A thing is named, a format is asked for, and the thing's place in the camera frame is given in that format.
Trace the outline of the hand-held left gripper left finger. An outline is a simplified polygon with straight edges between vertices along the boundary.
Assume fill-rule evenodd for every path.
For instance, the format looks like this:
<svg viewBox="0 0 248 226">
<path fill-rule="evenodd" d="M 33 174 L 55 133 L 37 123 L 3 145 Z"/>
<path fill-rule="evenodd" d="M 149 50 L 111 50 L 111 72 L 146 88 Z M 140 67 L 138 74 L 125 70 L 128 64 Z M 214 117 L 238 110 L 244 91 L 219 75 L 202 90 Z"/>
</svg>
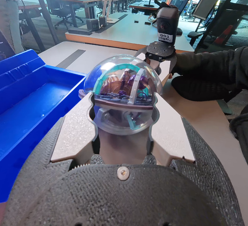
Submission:
<svg viewBox="0 0 248 226">
<path fill-rule="evenodd" d="M 94 93 L 89 92 L 64 117 L 50 161 L 75 160 L 86 164 L 100 154 L 100 138 L 95 118 Z"/>
</svg>

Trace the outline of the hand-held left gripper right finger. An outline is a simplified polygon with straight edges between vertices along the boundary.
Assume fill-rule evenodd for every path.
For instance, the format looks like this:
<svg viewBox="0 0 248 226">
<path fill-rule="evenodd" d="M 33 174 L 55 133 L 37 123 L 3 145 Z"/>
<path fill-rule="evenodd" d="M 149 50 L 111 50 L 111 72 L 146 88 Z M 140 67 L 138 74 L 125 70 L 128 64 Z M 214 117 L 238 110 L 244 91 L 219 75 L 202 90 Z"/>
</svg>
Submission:
<svg viewBox="0 0 248 226">
<path fill-rule="evenodd" d="M 181 115 L 158 93 L 153 97 L 153 123 L 149 127 L 147 155 L 152 154 L 162 166 L 172 160 L 195 161 L 195 156 Z"/>
</svg>

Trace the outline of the clear plastic maze ball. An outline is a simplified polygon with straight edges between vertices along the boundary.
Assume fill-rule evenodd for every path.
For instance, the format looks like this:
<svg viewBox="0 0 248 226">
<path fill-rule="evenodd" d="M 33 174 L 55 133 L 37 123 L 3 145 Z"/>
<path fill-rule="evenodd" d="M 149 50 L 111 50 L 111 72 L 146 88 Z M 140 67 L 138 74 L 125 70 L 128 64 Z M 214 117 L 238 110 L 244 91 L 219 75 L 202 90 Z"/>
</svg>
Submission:
<svg viewBox="0 0 248 226">
<path fill-rule="evenodd" d="M 85 77 L 79 97 L 93 92 L 98 128 L 114 135 L 133 135 L 152 124 L 153 96 L 162 95 L 162 90 L 149 64 L 122 54 L 96 65 Z"/>
</svg>

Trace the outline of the orange-edged grey desk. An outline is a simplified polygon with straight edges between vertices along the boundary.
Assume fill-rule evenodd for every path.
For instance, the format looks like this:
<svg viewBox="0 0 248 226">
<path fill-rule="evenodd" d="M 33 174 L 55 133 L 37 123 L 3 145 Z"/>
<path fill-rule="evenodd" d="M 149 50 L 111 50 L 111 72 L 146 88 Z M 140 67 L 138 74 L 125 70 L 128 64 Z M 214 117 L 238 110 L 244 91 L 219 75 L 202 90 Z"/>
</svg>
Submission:
<svg viewBox="0 0 248 226">
<path fill-rule="evenodd" d="M 111 18 L 117 19 L 124 14 L 114 13 Z M 128 14 L 124 19 L 102 33 L 93 32 L 87 36 L 66 32 L 65 36 L 69 41 L 139 50 L 154 41 L 158 41 L 157 27 L 145 25 L 145 22 L 151 22 L 151 20 L 148 20 L 148 16 Z"/>
</svg>

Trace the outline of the black desk mat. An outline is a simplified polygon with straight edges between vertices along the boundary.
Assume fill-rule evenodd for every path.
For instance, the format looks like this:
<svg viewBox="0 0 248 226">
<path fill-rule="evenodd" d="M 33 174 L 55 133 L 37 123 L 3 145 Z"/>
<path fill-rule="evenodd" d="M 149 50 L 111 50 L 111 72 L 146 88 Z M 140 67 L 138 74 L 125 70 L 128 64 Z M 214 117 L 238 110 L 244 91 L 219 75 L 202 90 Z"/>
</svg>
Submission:
<svg viewBox="0 0 248 226">
<path fill-rule="evenodd" d="M 122 15 L 121 17 L 119 17 L 118 19 L 117 19 L 117 22 L 119 22 L 119 21 L 121 21 L 122 19 L 124 19 L 126 16 L 127 16 L 128 14 L 124 14 L 124 15 Z M 101 27 L 101 28 L 99 28 L 97 31 L 95 31 L 95 33 L 102 33 L 102 32 L 104 32 L 105 30 L 107 30 L 107 29 L 109 29 L 109 28 L 111 28 L 112 26 L 114 26 L 117 22 L 115 22 L 115 23 L 107 23 L 107 25 L 105 26 L 105 27 Z"/>
</svg>

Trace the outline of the black and tan gripper tool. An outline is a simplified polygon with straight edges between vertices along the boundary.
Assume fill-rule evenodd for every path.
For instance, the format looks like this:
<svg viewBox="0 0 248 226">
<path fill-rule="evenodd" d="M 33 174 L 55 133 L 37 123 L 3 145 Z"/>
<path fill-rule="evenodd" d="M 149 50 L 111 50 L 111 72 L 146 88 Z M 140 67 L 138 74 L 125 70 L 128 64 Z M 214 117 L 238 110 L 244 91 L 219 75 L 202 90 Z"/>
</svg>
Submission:
<svg viewBox="0 0 248 226">
<path fill-rule="evenodd" d="M 159 6 L 156 11 L 152 12 L 148 17 L 148 20 L 151 20 L 152 25 L 157 22 L 157 14 L 162 8 L 168 8 L 169 5 L 165 2 L 159 2 L 158 0 L 154 0 L 155 5 Z"/>
</svg>

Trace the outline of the blue plastic bin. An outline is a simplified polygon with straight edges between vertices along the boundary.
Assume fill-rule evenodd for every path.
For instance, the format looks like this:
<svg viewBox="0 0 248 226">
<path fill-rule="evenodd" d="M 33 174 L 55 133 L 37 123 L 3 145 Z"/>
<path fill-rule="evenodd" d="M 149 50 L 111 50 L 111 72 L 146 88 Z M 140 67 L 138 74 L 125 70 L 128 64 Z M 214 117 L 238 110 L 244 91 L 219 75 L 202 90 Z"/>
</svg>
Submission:
<svg viewBox="0 0 248 226">
<path fill-rule="evenodd" d="M 79 102 L 86 74 L 44 65 L 1 94 L 1 203 L 24 162 L 52 126 Z"/>
<path fill-rule="evenodd" d="M 0 62 L 0 89 L 25 78 L 44 65 L 46 65 L 45 62 L 32 49 L 2 60 Z"/>
</svg>

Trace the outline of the black power station box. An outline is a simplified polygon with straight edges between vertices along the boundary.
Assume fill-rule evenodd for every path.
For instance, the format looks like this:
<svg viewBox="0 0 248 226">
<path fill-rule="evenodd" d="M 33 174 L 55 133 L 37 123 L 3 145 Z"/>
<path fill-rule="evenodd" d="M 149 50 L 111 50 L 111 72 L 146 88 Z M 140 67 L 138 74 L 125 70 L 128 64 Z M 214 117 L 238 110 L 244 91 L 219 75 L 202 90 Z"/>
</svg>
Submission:
<svg viewBox="0 0 248 226">
<path fill-rule="evenodd" d="M 92 18 L 92 19 L 86 19 L 86 26 L 88 30 L 91 30 L 92 32 L 99 30 L 99 21 L 98 19 Z"/>
</svg>

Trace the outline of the black mesh office chair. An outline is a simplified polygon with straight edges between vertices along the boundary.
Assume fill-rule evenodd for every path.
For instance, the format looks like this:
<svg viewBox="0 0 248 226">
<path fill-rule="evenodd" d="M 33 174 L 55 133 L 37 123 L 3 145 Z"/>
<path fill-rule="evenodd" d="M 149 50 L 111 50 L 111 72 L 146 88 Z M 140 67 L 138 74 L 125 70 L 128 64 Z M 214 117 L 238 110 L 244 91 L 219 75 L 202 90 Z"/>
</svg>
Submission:
<svg viewBox="0 0 248 226">
<path fill-rule="evenodd" d="M 216 45 L 215 39 L 229 26 L 233 25 L 222 45 Z M 190 32 L 190 45 L 193 46 L 201 36 L 194 53 L 217 52 L 235 50 L 248 46 L 248 0 L 226 0 L 217 10 L 217 13 L 204 33 Z"/>
</svg>

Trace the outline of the orange traffic cone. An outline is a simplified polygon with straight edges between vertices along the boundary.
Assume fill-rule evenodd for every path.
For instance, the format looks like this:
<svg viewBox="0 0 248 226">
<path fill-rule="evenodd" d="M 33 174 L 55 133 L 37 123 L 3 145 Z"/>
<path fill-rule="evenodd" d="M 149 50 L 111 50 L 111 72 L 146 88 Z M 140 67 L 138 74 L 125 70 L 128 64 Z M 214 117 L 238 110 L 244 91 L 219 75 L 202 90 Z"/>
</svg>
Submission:
<svg viewBox="0 0 248 226">
<path fill-rule="evenodd" d="M 222 45 L 227 38 L 228 34 L 232 31 L 233 25 L 229 25 L 223 32 L 222 34 L 217 37 L 214 41 L 216 45 Z"/>
</svg>

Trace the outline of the long black bar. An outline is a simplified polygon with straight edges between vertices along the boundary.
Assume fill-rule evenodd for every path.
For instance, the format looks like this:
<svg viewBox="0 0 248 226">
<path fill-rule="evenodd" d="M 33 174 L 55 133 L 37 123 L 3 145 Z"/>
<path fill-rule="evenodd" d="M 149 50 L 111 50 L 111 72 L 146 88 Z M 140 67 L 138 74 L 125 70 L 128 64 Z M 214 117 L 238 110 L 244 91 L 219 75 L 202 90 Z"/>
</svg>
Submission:
<svg viewBox="0 0 248 226">
<path fill-rule="evenodd" d="M 71 34 L 87 35 L 87 36 L 92 34 L 92 30 L 85 28 L 76 28 L 76 27 L 69 28 L 68 32 Z"/>
</svg>

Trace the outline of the black screen on stand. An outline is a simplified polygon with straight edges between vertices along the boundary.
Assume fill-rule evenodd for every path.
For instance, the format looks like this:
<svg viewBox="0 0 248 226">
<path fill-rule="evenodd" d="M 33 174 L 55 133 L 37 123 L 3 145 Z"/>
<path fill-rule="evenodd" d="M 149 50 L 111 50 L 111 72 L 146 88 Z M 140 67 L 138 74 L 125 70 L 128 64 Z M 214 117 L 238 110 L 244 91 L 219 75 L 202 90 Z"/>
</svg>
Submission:
<svg viewBox="0 0 248 226">
<path fill-rule="evenodd" d="M 192 16 L 201 20 L 206 20 L 210 11 L 218 0 L 200 0 L 192 12 Z"/>
</svg>

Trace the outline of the black rolling office chair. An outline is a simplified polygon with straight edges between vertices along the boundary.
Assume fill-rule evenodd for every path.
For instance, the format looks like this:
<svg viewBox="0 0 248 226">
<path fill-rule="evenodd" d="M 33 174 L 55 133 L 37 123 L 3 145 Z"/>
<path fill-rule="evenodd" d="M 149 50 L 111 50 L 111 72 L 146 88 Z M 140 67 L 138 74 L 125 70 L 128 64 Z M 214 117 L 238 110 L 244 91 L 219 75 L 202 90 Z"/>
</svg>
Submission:
<svg viewBox="0 0 248 226">
<path fill-rule="evenodd" d="M 48 11 L 51 15 L 55 15 L 60 17 L 62 20 L 57 22 L 54 25 L 54 28 L 57 29 L 59 25 L 62 23 L 67 27 L 67 23 L 72 26 L 72 22 L 68 21 L 68 18 L 71 18 L 71 10 L 69 5 L 66 5 L 65 3 L 59 2 L 58 0 L 46 0 Z"/>
</svg>

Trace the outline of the dark blue toy package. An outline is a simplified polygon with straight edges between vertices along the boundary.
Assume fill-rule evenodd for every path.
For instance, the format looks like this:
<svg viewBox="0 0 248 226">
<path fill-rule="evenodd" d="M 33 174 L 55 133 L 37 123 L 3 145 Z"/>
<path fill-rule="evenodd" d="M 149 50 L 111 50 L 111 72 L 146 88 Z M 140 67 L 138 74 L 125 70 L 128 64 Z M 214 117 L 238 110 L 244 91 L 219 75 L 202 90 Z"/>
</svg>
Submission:
<svg viewBox="0 0 248 226">
<path fill-rule="evenodd" d="M 2 31 L 0 31 L 0 61 L 15 55 L 14 49 L 9 44 Z"/>
</svg>

